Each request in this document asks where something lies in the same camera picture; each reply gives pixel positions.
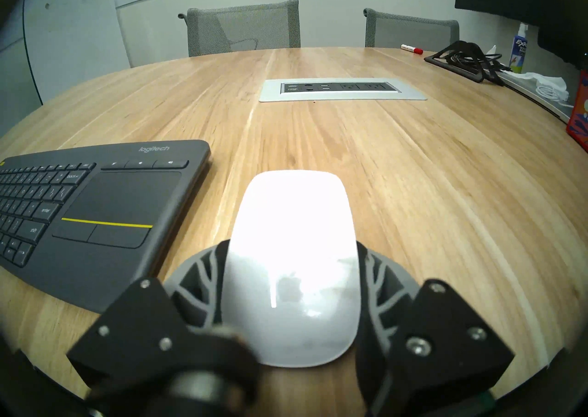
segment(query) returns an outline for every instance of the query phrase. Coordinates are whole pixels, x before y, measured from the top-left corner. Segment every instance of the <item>round table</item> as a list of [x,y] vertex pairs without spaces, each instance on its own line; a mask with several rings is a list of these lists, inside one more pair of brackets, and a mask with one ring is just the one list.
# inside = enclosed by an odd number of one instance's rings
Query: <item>round table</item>
[[[259,103],[274,78],[393,77],[427,101]],[[588,308],[588,155],[518,93],[398,49],[242,51],[82,83],[0,140],[0,157],[77,146],[202,139],[212,165],[165,259],[164,280],[231,236],[262,171],[343,182],[357,239],[419,282],[450,283],[514,350],[501,396],[573,346]],[[1,329],[49,376],[87,388],[65,357],[97,315],[0,269]],[[310,369],[264,369],[252,415],[361,415],[353,348]]]

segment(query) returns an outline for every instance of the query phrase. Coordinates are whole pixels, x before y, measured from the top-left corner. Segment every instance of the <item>spray bottle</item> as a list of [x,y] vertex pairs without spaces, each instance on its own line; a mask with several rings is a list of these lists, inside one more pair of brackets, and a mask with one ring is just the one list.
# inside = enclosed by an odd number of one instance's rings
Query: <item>spray bottle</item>
[[523,62],[527,53],[527,39],[525,39],[525,36],[528,28],[528,24],[521,23],[518,34],[514,36],[513,51],[510,55],[509,66],[510,70],[515,73],[521,73],[523,71]]

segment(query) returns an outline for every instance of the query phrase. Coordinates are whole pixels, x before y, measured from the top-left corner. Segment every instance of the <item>yellow stripe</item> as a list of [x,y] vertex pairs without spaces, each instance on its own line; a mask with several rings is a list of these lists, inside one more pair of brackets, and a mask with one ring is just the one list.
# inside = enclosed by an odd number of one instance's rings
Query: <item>yellow stripe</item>
[[69,217],[62,217],[61,220],[69,220],[71,222],[85,222],[86,224],[118,225],[120,227],[141,227],[144,229],[150,229],[151,227],[153,227],[152,225],[122,224],[120,222],[101,222],[99,220],[70,219]]

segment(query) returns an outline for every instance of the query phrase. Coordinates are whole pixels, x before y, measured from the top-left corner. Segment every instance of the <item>power outlet strip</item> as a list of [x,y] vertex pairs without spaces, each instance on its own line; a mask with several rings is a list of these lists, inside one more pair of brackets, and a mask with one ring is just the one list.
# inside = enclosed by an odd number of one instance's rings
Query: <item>power outlet strip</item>
[[292,100],[426,100],[411,85],[394,78],[301,78],[266,80],[260,102]]
[[282,83],[284,92],[308,91],[395,91],[390,83]]

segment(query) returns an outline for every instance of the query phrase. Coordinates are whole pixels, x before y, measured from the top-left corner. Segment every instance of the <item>red box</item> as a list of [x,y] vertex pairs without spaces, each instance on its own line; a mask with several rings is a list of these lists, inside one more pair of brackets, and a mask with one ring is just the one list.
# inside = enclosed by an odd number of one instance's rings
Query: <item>red box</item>
[[566,130],[588,151],[588,70],[580,72],[580,87]]

